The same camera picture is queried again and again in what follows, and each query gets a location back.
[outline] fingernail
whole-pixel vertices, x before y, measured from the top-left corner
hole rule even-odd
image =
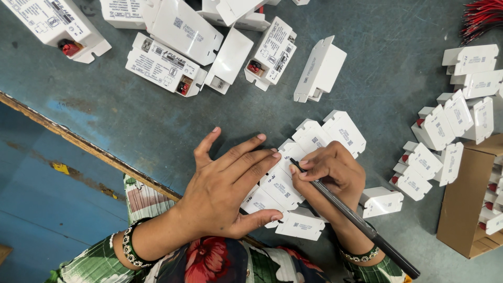
[[[282,219],[283,216],[281,214],[278,214],[278,215],[274,215],[273,217],[271,217],[271,221],[276,221],[276,220],[279,220],[279,219]]]

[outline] red flower print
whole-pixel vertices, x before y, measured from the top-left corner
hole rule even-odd
[[[190,243],[185,266],[186,283],[216,281],[225,275],[229,262],[224,240],[222,237],[210,237]]]
[[[296,259],[300,259],[302,260],[302,263],[304,263],[304,265],[307,267],[307,268],[311,268],[311,269],[316,269],[320,272],[323,272],[323,270],[321,270],[321,268],[319,268],[318,266],[316,266],[315,264],[312,264],[309,260],[305,259],[304,257],[302,257],[298,252],[294,251],[294,250],[291,250],[289,248],[285,248],[285,247],[282,247],[282,246],[279,246],[277,247],[277,249],[282,249],[282,250],[285,250],[290,256],[293,256],[295,257]]]

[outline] floral dress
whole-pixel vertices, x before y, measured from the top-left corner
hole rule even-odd
[[[143,183],[124,176],[129,223],[155,217],[175,203]],[[256,248],[247,242],[204,237],[161,258],[139,271],[125,268],[117,259],[110,235],[82,252],[58,270],[46,283],[326,283],[331,282],[316,265],[296,251],[285,248]],[[345,262],[351,278],[346,282],[407,283],[410,278],[385,257],[380,263],[362,267]]]

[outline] hand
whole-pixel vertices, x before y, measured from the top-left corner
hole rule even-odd
[[[275,209],[246,216],[239,213],[246,195],[276,165],[281,154],[276,149],[252,152],[266,140],[264,134],[259,134],[212,161],[208,151],[220,133],[220,128],[215,128],[194,150],[196,173],[184,197],[173,207],[196,239],[208,235],[239,239],[283,218]]]
[[[338,141],[319,148],[299,162],[307,172],[290,165],[293,186],[333,226],[345,225],[348,219],[309,182],[323,178],[323,183],[356,212],[365,188],[365,170]]]

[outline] bundle of red wires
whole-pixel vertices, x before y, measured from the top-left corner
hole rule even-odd
[[[461,46],[478,39],[485,32],[503,26],[503,0],[479,0],[465,10],[465,28],[459,33],[463,37]]]

